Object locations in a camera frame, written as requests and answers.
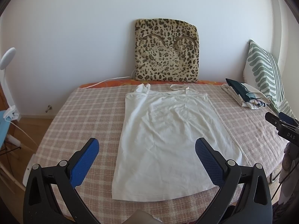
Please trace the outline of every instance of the plaid blanket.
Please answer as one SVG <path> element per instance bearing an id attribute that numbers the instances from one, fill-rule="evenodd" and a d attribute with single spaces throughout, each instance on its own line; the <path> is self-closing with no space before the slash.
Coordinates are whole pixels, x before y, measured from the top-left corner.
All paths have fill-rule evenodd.
<path id="1" fill-rule="evenodd" d="M 276 129 L 265 121 L 269 108 L 250 110 L 240 107 L 221 86 L 188 84 L 199 93 L 207 93 L 219 115 L 230 129 L 250 163 L 264 166 L 268 176 L 281 162 L 287 143 Z M 90 137 L 98 139 L 100 152 L 83 184 L 76 187 L 82 200 L 104 224 L 122 223 L 135 210 L 144 210 L 165 224 L 188 223 L 196 220 L 218 191 L 218 187 L 174 200 L 160 202 L 129 202 L 111 198 L 111 184 L 118 152 L 118 144 L 125 114 L 125 94 L 134 85 L 82 89 L 70 95 L 44 136 L 35 161 L 42 167 L 68 160 Z M 168 91 L 169 84 L 152 85 L 155 91 Z M 65 215 L 70 216 L 58 188 L 57 201 Z M 240 194 L 238 187 L 235 197 Z"/>

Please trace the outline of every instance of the lamp head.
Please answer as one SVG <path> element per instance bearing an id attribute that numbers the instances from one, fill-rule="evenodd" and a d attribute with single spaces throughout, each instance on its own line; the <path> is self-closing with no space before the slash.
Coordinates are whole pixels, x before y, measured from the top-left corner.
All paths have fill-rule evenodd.
<path id="1" fill-rule="evenodd" d="M 7 52 L 5 52 L 0 61 L 0 70 L 4 70 L 8 66 L 8 64 L 14 58 L 15 54 L 16 49 L 14 47 L 10 48 Z"/>

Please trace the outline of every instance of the white tank top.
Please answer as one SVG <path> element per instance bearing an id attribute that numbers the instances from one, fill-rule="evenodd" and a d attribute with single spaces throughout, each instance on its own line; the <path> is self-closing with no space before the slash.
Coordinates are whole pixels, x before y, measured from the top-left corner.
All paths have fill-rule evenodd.
<path id="1" fill-rule="evenodd" d="M 174 90 L 156 92 L 141 84 L 126 94 L 112 199 L 162 201 L 215 187 L 195 153 L 200 137 L 225 159 L 249 165 L 207 94 Z"/>

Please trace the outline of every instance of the light blue chair seat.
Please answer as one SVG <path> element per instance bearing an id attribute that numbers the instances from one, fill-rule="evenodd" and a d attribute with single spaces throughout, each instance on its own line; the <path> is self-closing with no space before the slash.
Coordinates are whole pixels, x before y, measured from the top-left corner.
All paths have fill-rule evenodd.
<path id="1" fill-rule="evenodd" d="M 9 125 L 10 125 L 9 122 L 11 121 L 10 117 L 6 118 L 6 120 L 9 122 L 4 120 L 4 118 L 3 118 L 4 113 L 5 113 L 5 110 L 0 111 L 0 148 L 3 145 L 3 142 L 5 140 L 5 137 L 7 135 L 8 129 L 9 129 Z"/>

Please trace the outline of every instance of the pillow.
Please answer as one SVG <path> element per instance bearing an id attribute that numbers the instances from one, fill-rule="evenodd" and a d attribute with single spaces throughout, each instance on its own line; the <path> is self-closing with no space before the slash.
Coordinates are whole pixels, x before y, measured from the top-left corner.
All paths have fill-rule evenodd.
<path id="1" fill-rule="evenodd" d="M 261 91 L 269 100 L 271 109 L 294 118 L 284 98 L 282 80 L 275 57 L 250 40 L 249 52 L 243 71 L 245 83 Z"/>
<path id="2" fill-rule="evenodd" d="M 138 19 L 135 42 L 135 80 L 197 82 L 199 39 L 195 26 L 173 19 Z"/>

